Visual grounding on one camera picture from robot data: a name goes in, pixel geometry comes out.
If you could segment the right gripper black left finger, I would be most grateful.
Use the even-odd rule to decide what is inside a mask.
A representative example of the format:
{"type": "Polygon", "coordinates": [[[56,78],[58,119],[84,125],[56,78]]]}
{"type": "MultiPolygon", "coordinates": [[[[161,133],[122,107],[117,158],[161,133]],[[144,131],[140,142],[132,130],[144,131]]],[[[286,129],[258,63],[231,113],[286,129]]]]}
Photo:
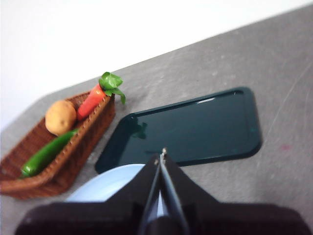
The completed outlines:
{"type": "Polygon", "coordinates": [[[159,157],[128,164],[89,180],[66,201],[33,208],[17,235],[133,235],[144,214],[159,157]]]}

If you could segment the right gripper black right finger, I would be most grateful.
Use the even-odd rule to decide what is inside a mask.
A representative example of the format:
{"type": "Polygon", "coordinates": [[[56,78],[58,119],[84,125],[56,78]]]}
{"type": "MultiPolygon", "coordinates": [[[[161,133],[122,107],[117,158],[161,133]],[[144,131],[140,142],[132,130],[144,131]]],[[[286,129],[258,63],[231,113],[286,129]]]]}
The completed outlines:
{"type": "Polygon", "coordinates": [[[168,212],[189,235],[310,235],[301,215],[274,204],[225,203],[193,182],[164,148],[160,172],[168,212]]]}

